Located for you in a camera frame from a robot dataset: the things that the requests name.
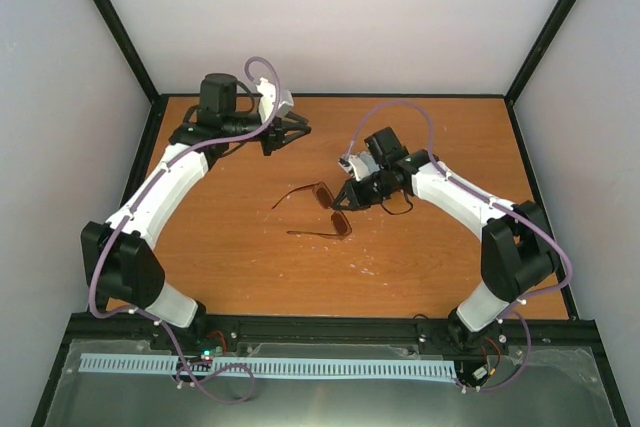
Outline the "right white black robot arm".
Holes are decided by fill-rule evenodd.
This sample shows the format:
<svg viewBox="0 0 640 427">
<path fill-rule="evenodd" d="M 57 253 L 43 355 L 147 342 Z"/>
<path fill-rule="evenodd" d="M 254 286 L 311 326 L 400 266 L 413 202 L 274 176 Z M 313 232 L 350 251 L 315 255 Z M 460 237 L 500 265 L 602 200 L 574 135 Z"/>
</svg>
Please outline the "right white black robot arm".
<svg viewBox="0 0 640 427">
<path fill-rule="evenodd" d="M 337 210 L 381 205 L 396 193 L 428 202 L 474 234 L 481 246 L 481 281 L 448 316 L 451 345 L 460 351 L 479 344 L 489 327 L 560 265 L 541 208 L 495 197 L 452 171 L 428 150 L 411 153 L 392 128 L 365 140 L 363 152 L 339 159 L 349 178 L 334 202 Z"/>
</svg>

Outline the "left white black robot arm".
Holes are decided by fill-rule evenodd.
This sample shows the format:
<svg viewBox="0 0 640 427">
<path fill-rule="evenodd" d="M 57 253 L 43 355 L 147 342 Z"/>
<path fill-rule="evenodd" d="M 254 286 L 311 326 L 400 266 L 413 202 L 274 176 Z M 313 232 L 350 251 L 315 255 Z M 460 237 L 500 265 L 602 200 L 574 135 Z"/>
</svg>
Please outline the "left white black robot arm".
<svg viewBox="0 0 640 427">
<path fill-rule="evenodd" d="M 232 144 L 257 142 L 269 156 L 311 131 L 307 119 L 293 113 L 292 94 L 277 80 L 260 79 L 259 96 L 246 111 L 236 106 L 242 86 L 230 74 L 207 75 L 198 104 L 186 111 L 142 185 L 105 222 L 89 222 L 83 228 L 89 310 L 95 317 L 110 315 L 97 305 L 97 297 L 103 295 L 123 301 L 121 313 L 148 315 L 156 323 L 173 326 L 174 339 L 186 349 L 206 342 L 206 308 L 167 280 L 154 253 L 160 234 L 188 192 Z"/>
</svg>

